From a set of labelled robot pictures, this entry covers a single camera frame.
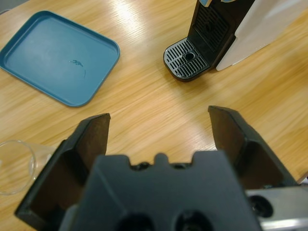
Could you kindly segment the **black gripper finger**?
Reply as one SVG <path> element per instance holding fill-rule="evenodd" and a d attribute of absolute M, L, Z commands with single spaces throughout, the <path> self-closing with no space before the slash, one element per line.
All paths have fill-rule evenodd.
<path fill-rule="evenodd" d="M 261 135 L 238 111 L 208 107 L 213 138 L 246 190 L 296 186 L 297 182 Z"/>
<path fill-rule="evenodd" d="M 56 231 L 77 204 L 98 155 L 107 149 L 109 113 L 82 120 L 39 173 L 15 216 L 37 231 Z"/>

